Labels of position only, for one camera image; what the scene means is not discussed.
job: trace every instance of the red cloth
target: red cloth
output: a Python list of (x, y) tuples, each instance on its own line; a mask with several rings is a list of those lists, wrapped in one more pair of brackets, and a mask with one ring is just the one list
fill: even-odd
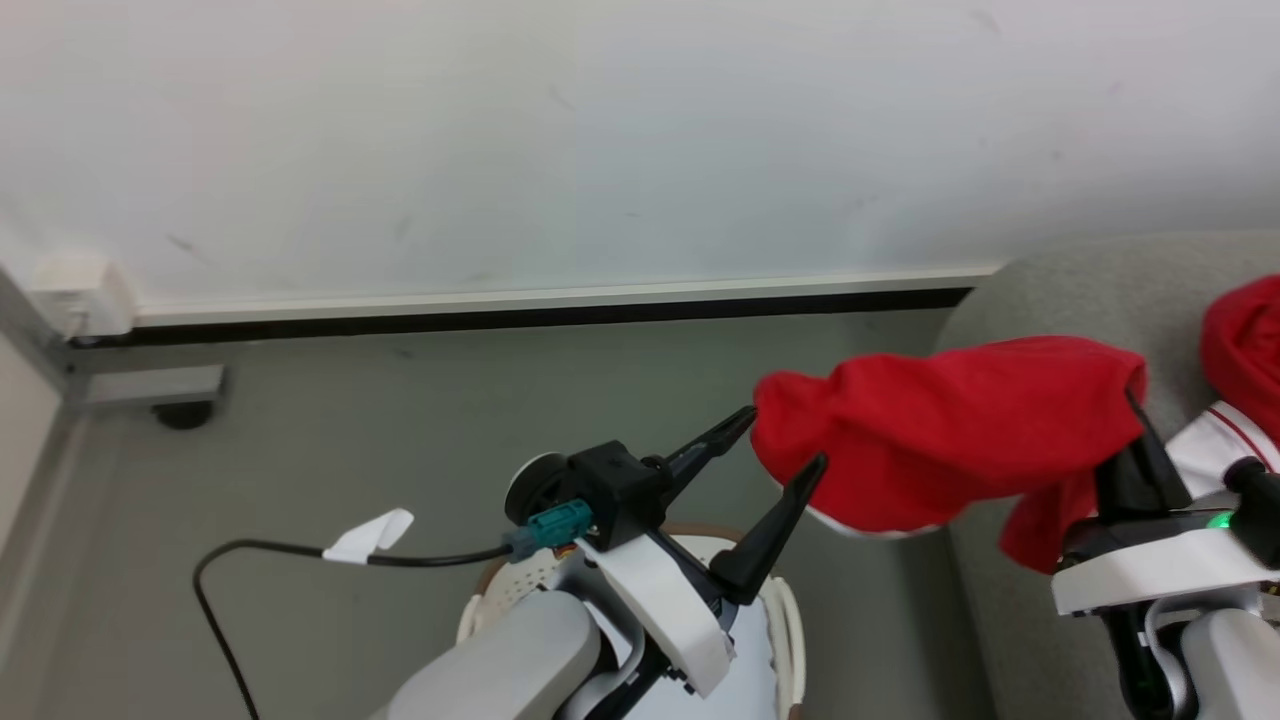
[(776, 373), (755, 388), (760, 461), (787, 482), (829, 460), (812, 506), (859, 532), (943, 524), (978, 500), (1025, 495), (1001, 547), (1052, 573), (1062, 533), (1096, 506), (1093, 469), (1142, 434), (1142, 356), (1032, 337), (928, 359), (869, 355), (829, 378)]
[(1280, 275), (1234, 290), (1210, 306), (1201, 364), (1222, 400), (1268, 437), (1280, 438)]

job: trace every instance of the gray couch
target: gray couch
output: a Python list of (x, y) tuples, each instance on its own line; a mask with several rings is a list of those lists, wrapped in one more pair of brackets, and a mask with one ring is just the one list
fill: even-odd
[[(1197, 354), (1204, 309), (1271, 273), (1280, 273), (1280, 231), (1078, 245), (1001, 269), (956, 309), (938, 348), (1074, 334), (1140, 352), (1147, 413), (1169, 438), (1215, 400)], [(1048, 578), (996, 547), (1011, 506), (973, 507), (951, 527), (1000, 719), (1129, 720), (1101, 623), (1057, 618)]]

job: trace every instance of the power outlet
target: power outlet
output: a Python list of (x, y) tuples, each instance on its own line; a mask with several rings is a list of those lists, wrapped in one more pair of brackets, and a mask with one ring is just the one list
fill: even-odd
[(115, 266), (97, 255), (63, 254), (36, 272), (27, 293), (63, 337), (125, 334), (133, 329), (133, 295)]

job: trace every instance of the green light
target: green light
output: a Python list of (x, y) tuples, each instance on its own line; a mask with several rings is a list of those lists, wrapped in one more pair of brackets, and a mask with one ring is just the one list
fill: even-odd
[(1231, 515), (1234, 515), (1234, 512), (1231, 512), (1230, 510), (1228, 510), (1226, 512), (1219, 512), (1217, 515), (1213, 515), (1212, 520), (1208, 521), (1208, 527), (1210, 528), (1230, 528), (1231, 527)]

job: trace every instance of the floor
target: floor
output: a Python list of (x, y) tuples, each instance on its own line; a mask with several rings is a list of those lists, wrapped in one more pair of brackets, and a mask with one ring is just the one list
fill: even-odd
[[(243, 716), (189, 585), (220, 542), (329, 544), (403, 506), (417, 521), (397, 552), (489, 547), (506, 528), (507, 482), (532, 455), (613, 438), (637, 455), (669, 451), (750, 402), (771, 370), (925, 354), (945, 319), (913, 310), (99, 352), (90, 364), (101, 368), (225, 361), (232, 386), (192, 432), (141, 410), (93, 418), (77, 471), (97, 478), (102, 498), (38, 716)], [(745, 528), (774, 498), (742, 443), (672, 519)], [(244, 552), (211, 568), (207, 587), (262, 717), (358, 720), (449, 647), (479, 571)], [(806, 519), (778, 573), (806, 624), (806, 720), (992, 716), (945, 536), (851, 541)]]

